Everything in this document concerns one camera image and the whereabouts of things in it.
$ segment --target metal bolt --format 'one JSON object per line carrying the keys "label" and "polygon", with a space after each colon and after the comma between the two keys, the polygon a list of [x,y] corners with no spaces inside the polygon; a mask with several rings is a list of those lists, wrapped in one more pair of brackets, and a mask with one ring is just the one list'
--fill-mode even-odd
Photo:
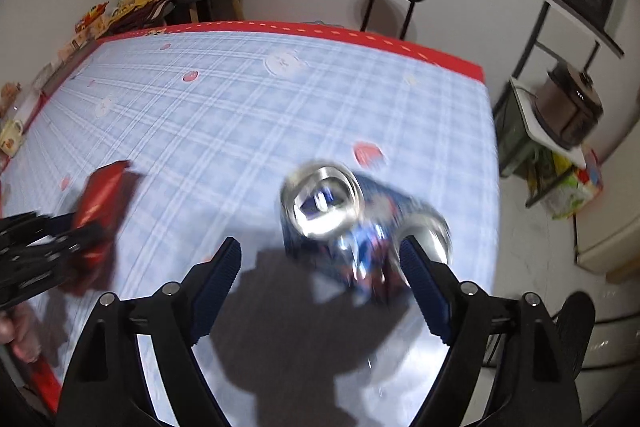
{"label": "metal bolt", "polygon": [[460,290],[466,295],[475,295],[478,293],[478,285],[471,281],[465,281],[460,284]]}
{"label": "metal bolt", "polygon": [[116,296],[113,293],[105,293],[100,297],[100,304],[103,306],[108,306],[116,299]]}
{"label": "metal bolt", "polygon": [[533,292],[525,293],[524,299],[530,306],[537,306],[538,304],[540,304],[540,297]]}
{"label": "metal bolt", "polygon": [[178,293],[179,289],[180,285],[177,282],[168,282],[167,284],[162,286],[162,293],[164,293],[165,295],[173,295],[175,293]]}

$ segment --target can lid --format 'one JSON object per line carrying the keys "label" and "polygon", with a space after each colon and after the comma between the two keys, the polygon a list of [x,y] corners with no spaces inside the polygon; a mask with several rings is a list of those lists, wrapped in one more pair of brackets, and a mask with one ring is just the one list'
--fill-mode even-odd
{"label": "can lid", "polygon": [[280,204],[287,220],[304,237],[328,239],[358,221],[364,197],[347,167],[313,162],[285,179]]}
{"label": "can lid", "polygon": [[409,235],[415,237],[429,259],[437,263],[449,263],[451,254],[449,227],[440,214],[434,211],[402,216],[402,221],[393,237],[396,253],[399,254],[400,243]]}

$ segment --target blue can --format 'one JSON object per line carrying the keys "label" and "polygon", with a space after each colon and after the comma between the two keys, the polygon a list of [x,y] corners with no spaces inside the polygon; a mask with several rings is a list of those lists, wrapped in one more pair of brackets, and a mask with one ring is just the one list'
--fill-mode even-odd
{"label": "blue can", "polygon": [[280,192],[287,254],[389,298],[406,287],[400,242],[413,235],[435,261],[449,262],[449,228],[429,204],[329,162],[306,164]]}

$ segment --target tiled floor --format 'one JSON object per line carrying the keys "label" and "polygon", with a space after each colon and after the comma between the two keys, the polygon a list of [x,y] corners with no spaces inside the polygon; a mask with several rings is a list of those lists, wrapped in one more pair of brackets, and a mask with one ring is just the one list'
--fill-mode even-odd
{"label": "tiled floor", "polygon": [[[568,295],[586,291],[594,301],[596,320],[611,319],[640,309],[640,281],[610,285],[604,276],[574,264],[571,220],[553,221],[541,204],[526,209],[527,186],[509,178],[500,182],[500,255],[494,295],[519,297],[535,291],[551,315]],[[638,353],[640,319],[594,328],[584,367],[620,362]],[[584,418],[596,412],[616,390],[628,367],[583,371],[576,384]],[[483,369],[465,422],[482,416],[493,381],[493,370]]]}

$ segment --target tablecloth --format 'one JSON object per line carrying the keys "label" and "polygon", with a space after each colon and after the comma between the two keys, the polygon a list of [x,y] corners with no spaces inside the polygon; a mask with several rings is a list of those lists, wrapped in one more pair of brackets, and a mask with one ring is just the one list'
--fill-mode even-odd
{"label": "tablecloth", "polygon": [[[92,171],[130,159],[141,178],[117,240],[121,299],[181,280],[227,235],[241,243],[241,274],[194,347],[233,425],[408,425],[446,346],[414,302],[359,302],[286,259],[278,190],[325,158],[425,199],[449,223],[457,277],[490,291],[498,174],[479,68],[324,26],[202,26],[138,32],[90,55],[2,174],[4,215],[66,212]],[[379,151],[364,165],[363,143]],[[33,299],[61,379],[99,295]],[[174,421],[150,342],[140,346],[158,415]]]}

